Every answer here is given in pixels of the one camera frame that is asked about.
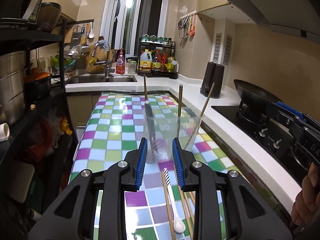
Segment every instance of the range hood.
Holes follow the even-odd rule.
[[[320,44],[320,0],[228,0],[258,25]]]

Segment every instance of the ventilation grille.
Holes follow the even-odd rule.
[[[226,66],[229,65],[231,44],[232,44],[232,37],[227,35],[226,49],[224,51],[224,57],[223,57],[223,65],[226,65]]]
[[[214,53],[213,53],[213,60],[212,60],[213,62],[216,62],[216,63],[218,63],[218,59],[219,59],[221,37],[222,37],[222,33],[217,33],[216,44],[214,46]]]

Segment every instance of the white cup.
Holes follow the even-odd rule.
[[[6,141],[10,136],[10,129],[7,123],[0,124],[0,142]]]

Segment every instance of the gas stove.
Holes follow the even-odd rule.
[[[264,114],[239,106],[211,106],[272,155],[301,186],[311,162],[294,145],[295,139]]]

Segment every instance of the sink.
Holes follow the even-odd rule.
[[[68,81],[68,84],[81,84],[81,83],[98,83],[98,82],[137,82],[136,78],[132,76],[80,76],[73,77]]]

